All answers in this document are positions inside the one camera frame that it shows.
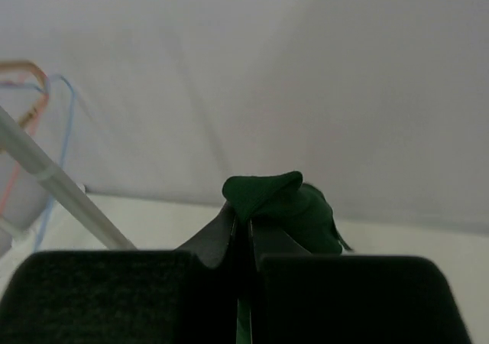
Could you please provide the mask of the green and beige t-shirt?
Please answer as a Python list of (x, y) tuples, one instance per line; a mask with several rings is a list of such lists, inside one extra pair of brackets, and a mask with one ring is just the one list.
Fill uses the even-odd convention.
[(222, 188), (238, 224), (238, 343), (305, 342), (329, 315), (322, 267), (349, 245), (339, 234), (323, 193), (299, 171), (234, 176)]

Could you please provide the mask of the pink plastic hanger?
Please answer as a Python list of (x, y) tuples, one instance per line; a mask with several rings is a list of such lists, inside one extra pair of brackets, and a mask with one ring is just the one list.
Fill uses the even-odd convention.
[[(18, 78), (14, 81), (6, 80), (3, 81), (2, 84), (7, 84), (10, 86), (14, 86), (15, 88), (20, 87), (21, 85), (27, 85), (26, 80), (31, 75), (27, 72), (20, 73)], [(38, 87), (40, 88), (40, 98), (37, 99), (34, 104), (30, 107), (27, 112), (21, 116), (21, 119), (18, 121), (18, 124), (31, 136), (34, 137), (37, 129), (39, 127), (40, 118), (43, 115), (44, 110), (47, 107), (47, 103), (49, 101), (50, 95), (46, 90), (45, 84), (41, 80), (38, 81)], [(21, 166), (19, 163), (15, 163), (11, 176), (8, 179), (7, 186), (1, 197), (1, 212), (5, 211), (6, 204), (11, 195), (11, 192), (15, 186), (15, 183), (18, 179), (18, 176), (21, 172)]]

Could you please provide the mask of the beige wooden hanger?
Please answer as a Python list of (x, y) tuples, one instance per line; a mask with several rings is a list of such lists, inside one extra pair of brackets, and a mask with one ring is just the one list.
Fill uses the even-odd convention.
[(3, 60), (1, 75), (10, 73), (20, 73), (21, 78), (17, 81), (2, 80), (1, 89), (32, 89), (39, 93), (39, 98), (17, 120), (17, 124), (26, 129), (47, 107), (50, 98), (48, 78), (38, 65), (29, 60)]

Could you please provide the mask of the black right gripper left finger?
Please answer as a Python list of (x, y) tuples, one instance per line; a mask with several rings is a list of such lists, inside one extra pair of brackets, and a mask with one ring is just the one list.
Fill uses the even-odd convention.
[(167, 251), (38, 252), (1, 300), (3, 343), (233, 343), (235, 211)]

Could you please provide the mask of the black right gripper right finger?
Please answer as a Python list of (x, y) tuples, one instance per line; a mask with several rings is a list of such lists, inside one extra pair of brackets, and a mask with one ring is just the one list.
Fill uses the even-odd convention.
[(445, 275), (416, 256), (313, 254), (248, 224), (255, 343), (468, 343)]

